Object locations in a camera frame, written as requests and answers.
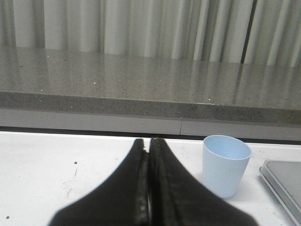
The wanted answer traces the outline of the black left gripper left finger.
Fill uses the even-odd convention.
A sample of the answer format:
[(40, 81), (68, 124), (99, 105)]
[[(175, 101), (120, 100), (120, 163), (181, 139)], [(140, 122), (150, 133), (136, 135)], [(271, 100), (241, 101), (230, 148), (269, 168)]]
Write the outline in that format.
[(95, 190), (59, 210), (51, 226), (147, 226), (148, 153), (136, 139), (115, 171)]

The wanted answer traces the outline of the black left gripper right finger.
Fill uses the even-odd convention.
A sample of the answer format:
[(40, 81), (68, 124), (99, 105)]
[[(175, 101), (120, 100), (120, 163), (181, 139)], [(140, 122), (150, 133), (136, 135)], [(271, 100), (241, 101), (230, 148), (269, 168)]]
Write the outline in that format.
[(149, 176), (153, 226), (257, 225), (253, 217), (226, 203), (198, 182), (164, 139), (151, 139)]

